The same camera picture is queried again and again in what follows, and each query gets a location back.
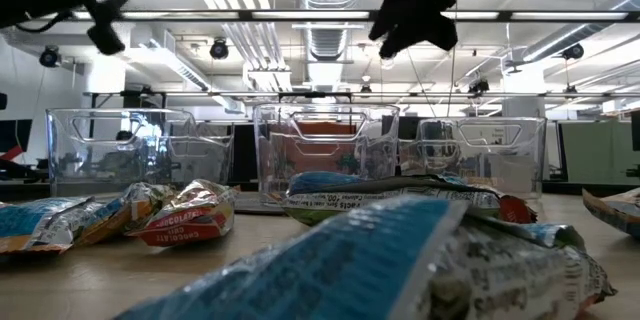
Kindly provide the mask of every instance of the black cable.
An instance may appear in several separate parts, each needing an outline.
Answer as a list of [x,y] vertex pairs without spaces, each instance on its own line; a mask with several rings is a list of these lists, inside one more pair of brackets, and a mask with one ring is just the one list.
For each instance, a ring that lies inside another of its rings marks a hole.
[[55,24],[65,20],[67,18],[70,18],[72,16],[73,16],[73,13],[71,13],[71,11],[64,11],[64,12],[58,13],[58,15],[56,15],[53,19],[51,19],[51,21],[49,21],[46,25],[44,25],[41,28],[30,29],[30,28],[24,27],[24,26],[22,26],[20,24],[16,24],[16,28],[18,28],[19,30],[22,30],[24,32],[31,33],[31,34],[39,34],[39,33],[43,33],[45,31],[51,29]]

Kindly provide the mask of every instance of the red snack bag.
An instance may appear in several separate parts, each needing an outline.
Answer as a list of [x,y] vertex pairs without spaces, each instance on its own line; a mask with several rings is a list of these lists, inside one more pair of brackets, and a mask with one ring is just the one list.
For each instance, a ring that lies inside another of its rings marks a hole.
[[147,224],[128,233],[149,246],[173,246],[226,235],[233,227],[235,190],[194,180]]

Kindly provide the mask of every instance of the white wall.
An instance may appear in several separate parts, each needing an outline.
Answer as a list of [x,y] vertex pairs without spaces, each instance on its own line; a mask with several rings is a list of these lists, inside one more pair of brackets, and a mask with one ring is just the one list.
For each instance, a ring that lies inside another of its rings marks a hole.
[[0,120],[34,120],[28,151],[16,162],[35,164],[36,159],[47,157],[45,109],[82,107],[85,89],[82,76],[76,76],[74,82],[71,71],[44,68],[35,56],[7,45],[0,37],[0,92],[8,95]]

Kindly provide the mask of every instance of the wooden table surface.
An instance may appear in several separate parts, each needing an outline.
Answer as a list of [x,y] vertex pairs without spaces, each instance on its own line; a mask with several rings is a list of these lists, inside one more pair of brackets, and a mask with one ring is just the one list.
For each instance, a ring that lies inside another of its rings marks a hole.
[[[583,320],[640,317],[640,243],[593,218],[579,197],[530,202],[542,221],[573,224],[620,293]],[[237,215],[226,238],[150,248],[137,239],[72,249],[53,259],[0,263],[0,319],[106,319],[308,228],[277,216]]]

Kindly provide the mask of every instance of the ceiling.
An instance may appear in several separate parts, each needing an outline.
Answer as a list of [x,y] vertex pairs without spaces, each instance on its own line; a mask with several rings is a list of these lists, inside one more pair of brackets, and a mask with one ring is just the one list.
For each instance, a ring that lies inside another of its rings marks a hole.
[[[382,0],[359,0],[358,8],[376,9]],[[276,9],[299,8],[298,0],[269,0]],[[458,8],[471,10],[604,10],[602,4],[607,0],[458,0]],[[207,9],[203,0],[132,0],[128,10],[167,10],[167,9]],[[303,33],[292,29],[292,23],[276,23],[276,33],[286,64],[291,69],[293,85],[302,85],[308,81],[306,73],[307,55]],[[496,55],[504,49],[526,47],[544,39],[564,24],[517,23],[505,24],[458,24],[459,44],[453,52],[447,53],[434,46],[423,43],[404,51],[394,59],[391,69],[382,69],[377,56],[378,44],[368,40],[367,33],[371,24],[363,23],[361,29],[351,30],[349,47],[344,61],[341,88],[359,89],[364,75],[371,77],[372,89],[385,92],[419,91],[418,80],[431,91],[449,91],[452,82],[463,91],[471,80],[464,78],[471,69],[488,56]],[[61,24],[50,33],[82,33],[86,30],[78,24]],[[214,37],[225,36],[219,23],[154,23],[154,33],[170,31],[177,40],[176,51],[184,56],[201,73],[207,75],[216,86],[223,90],[243,90],[240,81],[244,60],[230,45],[230,55],[225,60],[213,60],[209,56],[209,47]],[[585,56],[580,60],[547,59],[542,63],[545,68],[545,82],[548,90],[562,90],[567,82],[574,82],[590,76],[603,74],[638,59],[640,43],[628,41],[640,34],[640,25],[625,24],[612,26],[584,41]],[[606,51],[617,44],[628,44]],[[95,50],[87,46],[65,48],[66,55],[78,56],[91,61]],[[182,90],[184,85],[175,74],[157,69],[157,64],[138,64],[146,68],[146,82],[158,90]],[[502,74],[499,68],[482,74],[487,77],[492,90],[500,90]],[[624,76],[612,77],[606,81],[594,83],[589,91],[606,91],[621,84],[640,81],[638,72],[626,72]]]

